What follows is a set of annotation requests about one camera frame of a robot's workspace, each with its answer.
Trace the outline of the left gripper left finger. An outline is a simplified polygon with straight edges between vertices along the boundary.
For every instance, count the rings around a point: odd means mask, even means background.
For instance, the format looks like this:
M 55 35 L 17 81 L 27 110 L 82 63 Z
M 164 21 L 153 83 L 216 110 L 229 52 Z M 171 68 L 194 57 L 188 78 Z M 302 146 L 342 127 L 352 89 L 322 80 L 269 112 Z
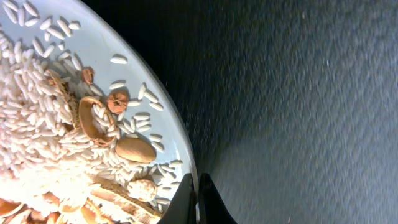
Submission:
M 191 173 L 185 174 L 158 224 L 196 224 L 196 193 Z

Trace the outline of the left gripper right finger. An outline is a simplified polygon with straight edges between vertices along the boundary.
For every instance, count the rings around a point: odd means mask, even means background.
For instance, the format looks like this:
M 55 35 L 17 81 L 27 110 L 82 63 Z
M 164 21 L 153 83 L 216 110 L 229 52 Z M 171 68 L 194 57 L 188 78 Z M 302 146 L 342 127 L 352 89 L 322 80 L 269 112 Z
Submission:
M 237 224 L 207 173 L 200 176 L 198 203 L 200 224 Z

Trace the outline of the rice and peanut shells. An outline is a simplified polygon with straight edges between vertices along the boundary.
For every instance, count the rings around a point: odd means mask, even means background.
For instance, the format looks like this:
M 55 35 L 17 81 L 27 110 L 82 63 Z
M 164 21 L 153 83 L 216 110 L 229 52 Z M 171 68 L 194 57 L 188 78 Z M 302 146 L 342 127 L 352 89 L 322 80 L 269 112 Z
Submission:
M 4 223 L 158 223 L 171 201 L 150 164 L 164 148 L 138 135 L 128 106 L 157 97 L 142 85 L 137 98 L 123 82 L 104 95 L 95 71 L 56 48 L 11 41 L 1 28 L 1 220 Z

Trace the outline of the grey plate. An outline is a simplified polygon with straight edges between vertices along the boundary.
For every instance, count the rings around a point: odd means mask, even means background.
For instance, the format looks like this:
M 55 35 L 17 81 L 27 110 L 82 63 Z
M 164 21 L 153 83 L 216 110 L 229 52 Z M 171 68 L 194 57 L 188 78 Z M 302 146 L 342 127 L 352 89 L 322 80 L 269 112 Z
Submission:
M 159 198 L 173 199 L 185 174 L 191 173 L 195 193 L 198 178 L 192 147 L 177 109 L 154 72 L 134 49 L 100 16 L 81 1 L 2 1 L 1 28 L 11 41 L 22 41 L 27 47 L 36 40 L 43 50 L 56 48 L 47 57 L 48 66 L 60 72 L 53 62 L 62 50 L 75 57 L 83 66 L 95 71 L 95 86 L 104 95 L 109 86 L 123 82 L 123 90 L 137 98 L 142 85 L 158 98 L 163 111 L 151 107 L 148 98 L 137 106 L 128 106 L 122 123 L 138 116 L 138 135 L 146 141 L 157 140 L 163 147 L 157 159 L 153 179 L 163 185 Z

